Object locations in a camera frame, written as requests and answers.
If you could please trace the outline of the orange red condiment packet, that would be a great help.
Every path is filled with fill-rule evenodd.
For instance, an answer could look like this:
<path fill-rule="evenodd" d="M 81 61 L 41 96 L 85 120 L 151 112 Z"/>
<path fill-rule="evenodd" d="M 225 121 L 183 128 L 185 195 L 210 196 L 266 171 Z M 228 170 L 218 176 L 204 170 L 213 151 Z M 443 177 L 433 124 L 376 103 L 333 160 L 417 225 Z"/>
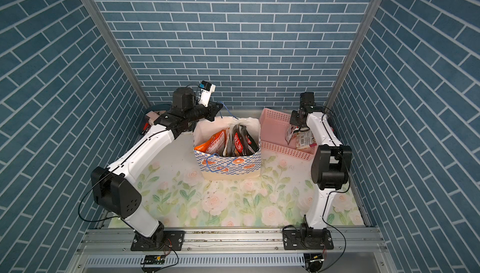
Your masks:
<path fill-rule="evenodd" d="M 196 151 L 205 154 L 218 154 L 223 156 L 226 147 L 227 129 L 223 129 L 212 135 L 205 143 L 195 147 Z"/>

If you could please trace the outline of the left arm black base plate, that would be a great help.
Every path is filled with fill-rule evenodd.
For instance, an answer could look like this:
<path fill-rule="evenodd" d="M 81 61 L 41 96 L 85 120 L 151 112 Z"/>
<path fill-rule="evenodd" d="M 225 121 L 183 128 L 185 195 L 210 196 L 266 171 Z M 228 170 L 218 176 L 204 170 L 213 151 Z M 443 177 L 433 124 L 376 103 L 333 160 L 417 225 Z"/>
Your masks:
<path fill-rule="evenodd" d="M 180 251 L 183 246 L 185 234 L 185 231 L 182 230 L 162 230 L 154 233 L 152 237 L 147 238 L 135 232 L 130 250 L 148 252 L 173 249 Z"/>

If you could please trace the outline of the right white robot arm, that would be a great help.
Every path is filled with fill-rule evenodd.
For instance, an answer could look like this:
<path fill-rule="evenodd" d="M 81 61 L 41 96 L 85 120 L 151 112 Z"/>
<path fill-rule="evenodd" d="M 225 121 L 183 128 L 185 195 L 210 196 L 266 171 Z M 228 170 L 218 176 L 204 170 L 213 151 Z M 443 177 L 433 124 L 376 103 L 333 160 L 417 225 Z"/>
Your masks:
<path fill-rule="evenodd" d="M 336 137 L 326 113 L 302 108 L 291 113 L 290 125 L 295 127 L 295 133 L 312 132 L 317 144 L 311 165 L 311 179 L 315 185 L 313 202 L 305 221 L 309 228 L 321 230 L 329 226 L 327 216 L 334 197 L 349 183 L 352 150 Z"/>

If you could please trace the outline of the green dark condiment packet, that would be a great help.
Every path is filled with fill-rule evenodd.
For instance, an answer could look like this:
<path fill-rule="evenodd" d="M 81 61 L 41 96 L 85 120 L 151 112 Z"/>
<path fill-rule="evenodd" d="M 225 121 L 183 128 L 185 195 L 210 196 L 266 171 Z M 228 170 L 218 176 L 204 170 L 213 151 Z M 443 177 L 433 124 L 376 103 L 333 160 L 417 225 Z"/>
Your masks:
<path fill-rule="evenodd" d="M 239 126 L 234 125 L 231 126 L 228 129 L 228 134 L 226 138 L 226 144 L 225 144 L 225 149 L 223 151 L 223 156 L 224 157 L 237 157 L 240 156 L 240 151 L 237 149 L 239 137 L 238 137 L 238 132 L 239 132 Z"/>

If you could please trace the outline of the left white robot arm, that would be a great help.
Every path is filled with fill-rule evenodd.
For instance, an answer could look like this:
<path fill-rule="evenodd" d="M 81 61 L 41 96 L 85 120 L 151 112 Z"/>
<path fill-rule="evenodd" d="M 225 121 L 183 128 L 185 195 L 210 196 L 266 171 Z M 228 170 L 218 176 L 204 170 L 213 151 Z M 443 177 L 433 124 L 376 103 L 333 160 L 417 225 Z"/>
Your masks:
<path fill-rule="evenodd" d="M 92 197 L 96 204 L 120 217 L 136 234 L 149 241 L 163 239 L 163 225 L 141 205 L 142 195 L 135 188 L 140 174 L 150 162 L 191 123 L 214 121 L 223 108 L 221 103 L 194 104 L 190 108 L 172 107 L 163 113 L 144 137 L 125 155 L 107 168 L 91 173 Z"/>

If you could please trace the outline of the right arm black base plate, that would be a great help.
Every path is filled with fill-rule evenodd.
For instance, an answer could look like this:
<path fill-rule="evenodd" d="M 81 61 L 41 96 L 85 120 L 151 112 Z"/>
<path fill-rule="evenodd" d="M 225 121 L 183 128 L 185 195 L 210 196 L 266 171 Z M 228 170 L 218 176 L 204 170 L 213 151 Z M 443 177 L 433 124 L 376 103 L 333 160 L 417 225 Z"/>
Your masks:
<path fill-rule="evenodd" d="M 324 229 L 287 228 L 282 230 L 283 247 L 287 251 L 293 250 L 332 250 L 334 244 L 331 232 Z"/>

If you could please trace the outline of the white checkered paper bag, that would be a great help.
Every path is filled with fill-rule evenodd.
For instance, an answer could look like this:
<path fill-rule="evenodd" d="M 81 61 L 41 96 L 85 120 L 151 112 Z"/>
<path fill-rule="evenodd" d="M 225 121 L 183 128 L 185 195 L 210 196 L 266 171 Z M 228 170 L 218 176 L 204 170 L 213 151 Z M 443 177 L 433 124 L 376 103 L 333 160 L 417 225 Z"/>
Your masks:
<path fill-rule="evenodd" d="M 194 130 L 194 154 L 207 180 L 244 180 L 261 174 L 261 125 L 258 119 L 216 117 Z"/>

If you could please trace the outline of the dark red condiment packet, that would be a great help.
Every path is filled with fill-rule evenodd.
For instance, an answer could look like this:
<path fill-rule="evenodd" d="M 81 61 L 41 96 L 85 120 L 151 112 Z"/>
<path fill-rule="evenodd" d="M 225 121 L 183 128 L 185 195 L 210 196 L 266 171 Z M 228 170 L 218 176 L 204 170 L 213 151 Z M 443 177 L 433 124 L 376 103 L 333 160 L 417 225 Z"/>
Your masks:
<path fill-rule="evenodd" d="M 237 124 L 232 132 L 233 153 L 235 156 L 252 156 L 260 150 L 246 126 Z"/>

